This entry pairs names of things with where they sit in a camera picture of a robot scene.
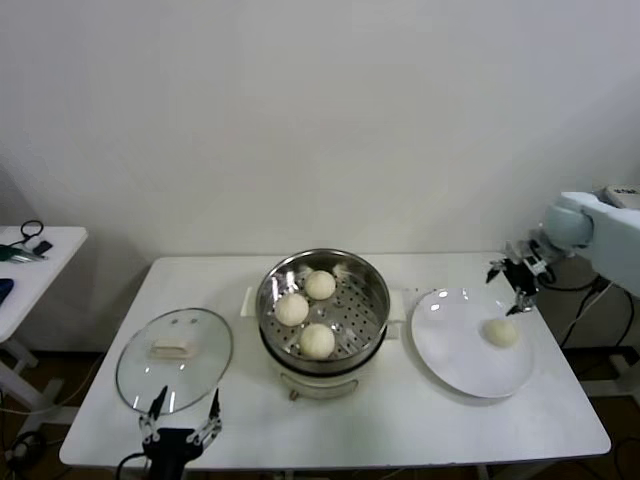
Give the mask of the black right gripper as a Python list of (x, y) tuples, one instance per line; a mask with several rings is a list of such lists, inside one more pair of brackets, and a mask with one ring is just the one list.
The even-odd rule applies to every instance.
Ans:
[(515, 263), (512, 260), (494, 260), (490, 262), (490, 269), (486, 282), (492, 282), (498, 275), (504, 274), (516, 294), (514, 304), (507, 310), (506, 315), (527, 313), (534, 306), (534, 296), (538, 292), (536, 276), (524, 262)]

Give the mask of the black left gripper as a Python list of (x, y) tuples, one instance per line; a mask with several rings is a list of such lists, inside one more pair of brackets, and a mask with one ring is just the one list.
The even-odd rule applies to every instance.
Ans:
[(167, 386), (152, 401), (148, 412), (139, 417), (143, 437), (143, 452), (150, 461), (150, 480), (180, 480), (187, 463), (199, 458), (203, 444), (211, 444), (222, 430), (219, 390), (215, 391), (208, 417), (197, 429), (156, 427)]

